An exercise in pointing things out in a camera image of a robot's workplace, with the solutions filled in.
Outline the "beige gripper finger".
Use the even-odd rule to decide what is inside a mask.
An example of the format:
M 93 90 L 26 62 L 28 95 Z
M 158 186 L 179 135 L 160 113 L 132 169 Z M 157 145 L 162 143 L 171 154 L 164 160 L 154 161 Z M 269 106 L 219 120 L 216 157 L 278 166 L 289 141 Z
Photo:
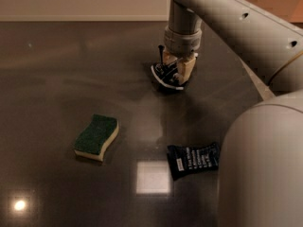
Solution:
M 186 68 L 182 72 L 175 72 L 172 76 L 172 82 L 175 85 L 184 85 L 190 78 L 192 70 Z

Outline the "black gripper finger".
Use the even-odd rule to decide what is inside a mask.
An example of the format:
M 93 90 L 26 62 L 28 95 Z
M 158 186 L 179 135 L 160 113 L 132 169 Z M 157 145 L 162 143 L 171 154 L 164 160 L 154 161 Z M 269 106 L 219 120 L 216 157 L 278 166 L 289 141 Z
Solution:
M 164 49 L 165 47 L 161 44 L 158 45 L 158 49 L 159 49 L 159 55 L 160 55 L 160 62 L 158 64 L 159 67 L 163 66 L 163 52 L 164 52 Z

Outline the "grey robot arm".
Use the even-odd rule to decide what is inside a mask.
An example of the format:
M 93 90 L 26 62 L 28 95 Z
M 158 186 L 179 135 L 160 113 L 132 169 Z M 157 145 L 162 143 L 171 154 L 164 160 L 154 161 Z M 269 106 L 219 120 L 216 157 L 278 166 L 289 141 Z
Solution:
M 198 20 L 237 54 L 262 98 L 224 137 L 218 227 L 303 227 L 301 28 L 245 0 L 171 0 L 171 54 L 195 49 Z

